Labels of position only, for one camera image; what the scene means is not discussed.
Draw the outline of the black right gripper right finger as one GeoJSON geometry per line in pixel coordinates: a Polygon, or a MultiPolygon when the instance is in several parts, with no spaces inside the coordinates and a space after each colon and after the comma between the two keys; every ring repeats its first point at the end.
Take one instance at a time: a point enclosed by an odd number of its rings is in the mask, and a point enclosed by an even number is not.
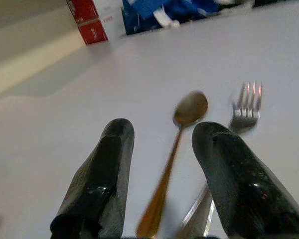
{"type": "Polygon", "coordinates": [[[237,133],[202,122],[192,148],[229,238],[299,239],[299,204],[237,133]]]}

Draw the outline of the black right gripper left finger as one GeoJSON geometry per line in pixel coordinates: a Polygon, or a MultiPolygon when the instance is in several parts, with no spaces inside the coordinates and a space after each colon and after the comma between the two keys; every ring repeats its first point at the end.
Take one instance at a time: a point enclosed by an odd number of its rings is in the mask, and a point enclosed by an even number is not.
{"type": "Polygon", "coordinates": [[[50,224],[53,239],[119,239],[123,234],[135,132],[110,121],[73,176],[50,224]]]}

